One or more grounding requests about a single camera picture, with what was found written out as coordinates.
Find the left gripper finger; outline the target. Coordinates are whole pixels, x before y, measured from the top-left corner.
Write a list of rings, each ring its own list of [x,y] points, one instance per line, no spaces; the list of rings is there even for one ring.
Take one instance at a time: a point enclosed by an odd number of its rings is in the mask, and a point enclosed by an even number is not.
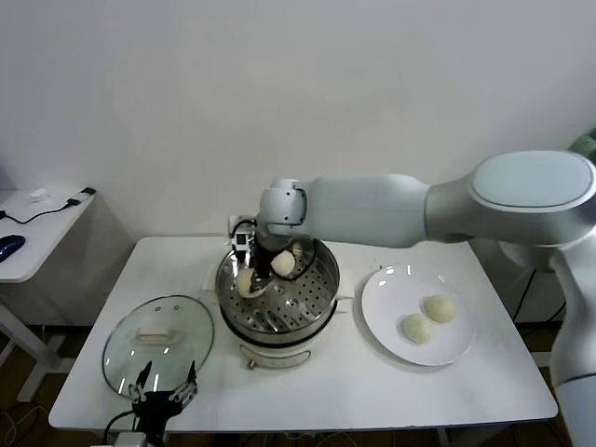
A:
[[[145,385],[152,366],[153,362],[149,360],[137,375],[136,380],[129,384],[129,397],[132,403],[139,403],[146,400]]]
[[[185,382],[170,393],[169,401],[180,404],[189,404],[194,399],[197,391],[196,362],[193,360],[186,375]]]

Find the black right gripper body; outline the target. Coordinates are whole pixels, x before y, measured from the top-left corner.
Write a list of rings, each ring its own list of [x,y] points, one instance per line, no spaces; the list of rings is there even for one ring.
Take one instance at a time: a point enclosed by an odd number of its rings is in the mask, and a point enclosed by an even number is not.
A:
[[[271,262],[275,257],[274,245],[270,236],[264,232],[255,233],[252,251],[255,282],[267,282],[273,276]]]

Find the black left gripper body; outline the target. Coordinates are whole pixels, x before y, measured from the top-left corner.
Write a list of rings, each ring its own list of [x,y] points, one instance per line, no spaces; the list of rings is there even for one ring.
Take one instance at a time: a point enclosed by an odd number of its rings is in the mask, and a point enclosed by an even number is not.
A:
[[[133,400],[131,407],[137,418],[134,431],[144,434],[147,445],[165,446],[168,421],[183,411],[183,404],[173,395],[173,391],[148,392]]]

